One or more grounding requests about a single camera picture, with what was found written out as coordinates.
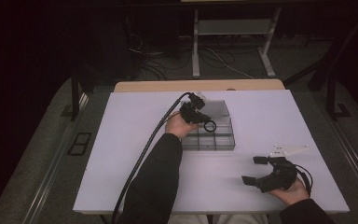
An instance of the person's left hand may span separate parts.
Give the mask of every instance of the person's left hand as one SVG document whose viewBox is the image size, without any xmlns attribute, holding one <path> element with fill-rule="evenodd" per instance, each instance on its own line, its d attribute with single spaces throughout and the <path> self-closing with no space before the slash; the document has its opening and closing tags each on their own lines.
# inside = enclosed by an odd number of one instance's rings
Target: person's left hand
<svg viewBox="0 0 358 224">
<path fill-rule="evenodd" d="M 304 183 L 298 177 L 289 189 L 274 189 L 269 193 L 280 199 L 286 206 L 290 206 L 310 197 L 305 189 Z"/>
<path fill-rule="evenodd" d="M 199 128 L 199 124 L 189 124 L 186 123 L 180 112 L 173 112 L 168 118 L 167 123 L 165 124 L 165 133 L 173 133 L 178 138 L 186 137 L 186 135 L 191 131 Z"/>
</svg>

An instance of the black wire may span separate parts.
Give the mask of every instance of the black wire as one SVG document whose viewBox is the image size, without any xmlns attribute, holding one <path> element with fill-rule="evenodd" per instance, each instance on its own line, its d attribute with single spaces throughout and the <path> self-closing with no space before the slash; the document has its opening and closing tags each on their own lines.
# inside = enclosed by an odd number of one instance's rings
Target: black wire
<svg viewBox="0 0 358 224">
<path fill-rule="evenodd" d="M 207 52 L 211 52 L 214 57 L 216 57 L 216 54 L 217 54 L 218 52 L 220 52 L 220 53 L 228 54 L 228 55 L 232 58 L 232 60 L 231 60 L 230 62 L 226 62 L 226 60 L 224 60 L 222 57 L 220 57 L 220 59 L 219 59 L 219 58 L 215 59 L 215 58 L 211 58 L 211 57 L 209 57 L 209 56 L 205 56 L 205 55 L 204 55 L 204 57 L 207 58 L 207 59 L 209 59 L 209 60 L 216 61 L 216 62 L 222 63 L 222 64 L 233 64 L 233 63 L 235 63 L 235 57 L 234 57 L 234 55 L 232 55 L 232 54 L 229 53 L 229 52 L 216 51 L 216 50 L 213 50 L 213 49 L 202 48 L 202 47 L 199 47 L 199 49 L 200 49 L 200 51 L 201 51 L 201 50 L 207 50 Z"/>
<path fill-rule="evenodd" d="M 172 116 L 170 116 L 169 118 L 167 118 L 167 119 L 164 121 L 164 123 L 166 123 L 169 119 L 175 117 L 175 116 L 178 115 L 178 114 L 180 114 L 180 112 L 179 112 L 179 113 L 176 113 L 176 114 L 174 114 L 174 115 L 172 115 Z"/>
<path fill-rule="evenodd" d="M 211 60 L 211 61 L 214 61 L 214 62 L 217 62 L 217 63 L 222 63 L 222 64 L 224 64 L 222 61 L 220 61 L 219 59 L 216 59 L 215 57 L 216 57 L 216 55 L 214 55 L 213 54 L 213 57 L 211 57 L 211 56 L 208 56 L 207 54 L 204 54 L 204 53 L 202 53 L 202 51 L 200 50 L 199 51 L 199 55 L 201 55 L 202 57 L 204 57 L 204 58 L 206 58 L 206 59 L 208 59 L 208 60 Z"/>
<path fill-rule="evenodd" d="M 250 53 L 255 53 L 257 52 L 257 49 L 249 49 L 247 51 L 240 51 L 240 52 L 228 52 L 228 51 L 225 51 L 226 53 L 229 53 L 229 54 L 232 54 L 232 55 L 235 55 L 235 54 L 250 54 Z"/>
<path fill-rule="evenodd" d="M 216 53 L 217 52 L 226 52 L 226 53 L 231 53 L 231 54 L 248 54 L 248 53 L 254 53 L 254 52 L 258 52 L 258 50 L 257 49 L 252 49 L 252 50 L 249 50 L 249 51 L 243 51 L 243 52 L 238 52 L 238 53 L 232 53 L 232 52 L 228 52 L 227 51 L 227 48 L 232 48 L 232 47 L 235 47 L 236 46 L 236 44 L 238 43 L 238 42 L 240 42 L 239 40 L 241 39 L 241 36 L 240 35 L 230 35 L 229 36 L 229 39 L 230 40 L 232 40 L 233 39 L 233 36 L 234 36 L 234 41 L 231 41 L 231 43 L 229 44 L 229 45 L 225 45 L 225 46 L 223 46 L 223 45 L 220 45 L 220 39 L 222 39 L 221 38 L 221 35 L 215 40 L 215 45 L 219 48 L 219 49 L 225 49 L 225 50 L 214 50 Z M 199 43 L 199 46 L 200 46 L 200 48 L 202 48 L 202 47 L 204 47 L 204 46 L 208 46 L 208 43 L 206 43 L 206 44 L 203 44 L 203 43 Z"/>
<path fill-rule="evenodd" d="M 141 55 L 144 57 L 144 60 L 147 60 L 150 57 L 164 54 L 164 52 L 153 52 L 150 47 L 146 44 L 143 44 L 141 48 L 131 49 L 131 53 L 135 53 L 136 55 Z"/>
<path fill-rule="evenodd" d="M 158 75 L 158 73 L 156 73 L 155 71 L 151 70 L 150 68 L 148 67 L 144 67 L 144 66 L 141 66 L 144 70 L 147 70 L 149 72 L 152 73 L 153 76 L 157 77 L 158 78 L 158 81 L 160 81 L 160 76 Z"/>
<path fill-rule="evenodd" d="M 302 166 L 300 166 L 300 165 L 297 165 L 297 164 L 295 164 L 295 166 L 296 167 L 299 167 L 299 168 L 301 168 L 301 169 L 303 169 L 305 172 L 307 172 L 307 174 L 310 176 L 310 188 L 312 189 L 312 186 L 313 186 L 313 178 L 312 178 L 312 175 L 310 174 L 310 172 L 306 169 L 306 168 L 304 168 L 304 167 L 302 167 Z"/>
<path fill-rule="evenodd" d="M 162 63 L 158 63 L 158 62 L 155 62 L 155 61 L 150 60 L 150 59 L 148 59 L 148 61 L 151 62 L 151 63 L 155 63 L 158 66 L 160 66 L 160 67 L 162 67 L 163 69 L 166 69 L 166 70 L 179 70 L 179 69 L 182 69 L 182 68 L 186 67 L 188 65 L 188 63 L 190 62 L 190 59 L 191 59 L 191 54 L 188 55 L 185 64 L 180 65 L 179 67 L 175 67 L 175 68 L 166 67 Z"/>
<path fill-rule="evenodd" d="M 207 65 L 209 65 L 209 66 L 211 66 L 211 67 L 213 67 L 213 68 L 226 68 L 224 65 L 222 65 L 222 66 L 216 66 L 216 65 L 213 65 L 213 64 L 211 64 L 211 63 L 208 63 L 206 60 L 205 60 L 205 58 L 209 58 L 208 56 L 206 56 L 206 55 L 204 55 L 204 54 L 202 54 L 201 52 L 199 52 L 199 57 L 202 59 L 202 61 L 204 62 L 204 63 L 206 63 Z M 221 64 L 223 64 L 221 61 L 218 61 L 218 60 L 216 60 L 216 59 L 213 59 L 213 58 L 209 58 L 210 60 L 214 60 L 214 61 L 216 61 L 216 62 L 219 62 L 219 63 L 221 63 Z"/>
<path fill-rule="evenodd" d="M 133 36 L 136 37 L 139 44 L 135 42 L 134 38 L 132 38 Z M 132 45 L 134 45 L 134 47 L 136 47 L 136 48 L 133 48 L 134 50 L 139 51 L 142 48 L 142 46 L 144 45 L 144 41 L 142 40 L 142 38 L 140 36 L 135 35 L 135 34 L 130 34 L 130 44 L 132 44 Z"/>
<path fill-rule="evenodd" d="M 163 78 L 164 78 L 164 80 L 167 80 L 167 77 L 164 75 L 164 73 L 162 73 L 160 70 L 158 70 L 156 67 L 154 67 L 154 66 L 152 66 L 152 65 L 150 65 L 150 64 L 147 64 L 147 63 L 145 63 L 145 66 L 147 66 L 148 68 L 150 68 L 150 69 L 154 69 L 158 74 L 160 74 Z"/>
<path fill-rule="evenodd" d="M 141 72 L 142 72 L 141 76 L 143 76 L 144 81 L 147 81 L 147 73 L 146 73 L 146 71 L 143 69 Z"/>
<path fill-rule="evenodd" d="M 227 39 L 227 37 L 228 37 L 228 39 L 231 41 L 231 43 L 229 43 L 228 45 L 225 45 L 225 46 L 221 45 L 221 44 L 220 44 L 220 42 L 221 42 L 220 39 Z M 234 46 L 234 45 L 236 44 L 236 42 L 239 42 L 239 41 L 238 41 L 239 39 L 240 39 L 240 38 L 239 38 L 238 35 L 224 35 L 223 37 L 222 37 L 222 35 L 220 35 L 220 36 L 218 36 L 218 38 L 216 39 L 216 46 L 219 47 L 219 48 L 232 47 L 232 46 Z"/>
<path fill-rule="evenodd" d="M 117 212 L 118 212 L 118 208 L 120 207 L 120 204 L 121 204 L 121 201 L 123 200 L 123 197 L 124 195 L 126 194 L 126 191 L 127 191 L 127 188 L 130 186 L 130 183 L 133 179 L 133 176 L 135 175 L 135 173 L 137 172 L 139 166 L 141 165 L 141 162 L 142 160 L 144 159 L 144 156 L 147 152 L 147 150 L 149 149 L 150 147 L 150 144 L 152 143 L 153 139 L 155 138 L 158 130 L 162 127 L 162 125 L 164 125 L 167 117 L 173 112 L 173 110 L 176 108 L 177 105 L 179 105 L 180 103 L 180 100 L 185 97 L 186 95 L 189 95 L 191 94 L 190 92 L 185 92 L 183 93 L 176 101 L 175 103 L 173 103 L 173 105 L 170 107 L 170 109 L 168 109 L 167 113 L 165 113 L 164 117 L 162 117 L 162 119 L 159 121 L 156 129 L 152 132 L 149 140 L 147 141 L 146 143 L 146 146 L 144 148 L 144 150 L 142 151 L 141 153 L 141 156 L 139 157 L 138 161 L 135 163 L 135 166 L 133 167 L 123 189 L 121 190 L 121 193 L 120 195 L 118 196 L 118 199 L 117 199 L 117 203 L 116 203 L 116 206 L 115 206 L 115 210 L 113 211 L 113 215 L 112 215 L 112 221 L 111 223 L 112 224 L 115 224 L 116 222 L 116 216 L 117 216 Z"/>
</svg>

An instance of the black sleeve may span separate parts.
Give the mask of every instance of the black sleeve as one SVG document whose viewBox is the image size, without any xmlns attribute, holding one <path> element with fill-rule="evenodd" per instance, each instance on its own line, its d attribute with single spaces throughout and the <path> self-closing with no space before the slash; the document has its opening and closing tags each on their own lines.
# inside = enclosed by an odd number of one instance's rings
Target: black sleeve
<svg viewBox="0 0 358 224">
<path fill-rule="evenodd" d="M 294 203 L 280 213 L 282 224 L 334 224 L 329 215 L 312 199 Z"/>
<path fill-rule="evenodd" d="M 168 222 L 178 189 L 182 154 L 176 135 L 161 136 L 129 186 L 119 224 Z"/>
</svg>

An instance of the metal stand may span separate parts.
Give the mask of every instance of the metal stand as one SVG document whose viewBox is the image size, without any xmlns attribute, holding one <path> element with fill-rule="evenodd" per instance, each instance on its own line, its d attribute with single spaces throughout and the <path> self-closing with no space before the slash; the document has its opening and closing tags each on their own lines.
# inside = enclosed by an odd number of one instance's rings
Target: metal stand
<svg viewBox="0 0 358 224">
<path fill-rule="evenodd" d="M 198 54 L 199 35 L 266 35 L 266 42 L 260 48 L 260 59 L 264 64 L 268 77 L 275 77 L 267 52 L 274 35 L 281 8 L 274 10 L 272 19 L 264 20 L 231 20 L 231 21 L 199 21 L 199 11 L 194 14 L 194 39 L 193 39 L 193 78 L 200 78 L 200 61 Z"/>
<path fill-rule="evenodd" d="M 258 50 L 258 53 L 260 54 L 261 62 L 263 62 L 264 64 L 264 68 L 266 69 L 268 77 L 276 77 L 275 72 L 272 69 L 271 62 L 269 61 L 269 56 L 267 56 L 267 52 L 269 51 L 269 45 L 274 35 L 275 27 L 277 26 L 280 13 L 281 13 L 281 8 L 280 7 L 276 8 L 272 20 L 269 24 L 266 43 L 264 44 L 263 48 Z"/>
</svg>

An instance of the floor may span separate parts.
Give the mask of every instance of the floor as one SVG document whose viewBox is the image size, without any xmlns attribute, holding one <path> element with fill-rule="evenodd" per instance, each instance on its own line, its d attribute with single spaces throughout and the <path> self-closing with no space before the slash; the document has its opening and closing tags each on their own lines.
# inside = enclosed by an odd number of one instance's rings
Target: floor
<svg viewBox="0 0 358 224">
<path fill-rule="evenodd" d="M 135 80 L 192 79 L 191 41 L 187 36 L 182 37 L 182 41 L 179 57 L 167 56 L 160 49 L 144 51 L 145 46 L 132 46 L 134 55 L 143 59 L 136 64 L 138 76 Z M 302 36 L 272 40 L 268 56 L 276 78 L 285 80 L 318 61 L 331 44 L 310 42 L 306 46 L 305 42 Z M 201 38 L 200 79 L 267 78 L 257 53 L 261 44 L 259 37 Z M 349 162 L 351 157 L 345 153 L 351 149 L 358 157 L 358 105 L 345 87 L 338 85 L 337 103 L 345 105 L 351 116 L 332 121 L 324 109 L 326 89 L 310 91 L 307 87 L 310 77 L 311 74 L 286 89 L 292 92 L 351 209 L 349 213 L 334 214 L 332 218 L 337 224 L 358 223 L 358 174 Z M 103 223 L 101 217 L 85 216 L 72 208 L 112 90 L 111 86 L 98 86 L 93 93 L 83 95 L 80 114 L 71 121 L 70 80 L 62 85 L 1 197 L 0 223 Z M 67 154 L 77 133 L 91 133 L 83 156 Z M 271 223 L 280 223 L 276 214 Z"/>
</svg>

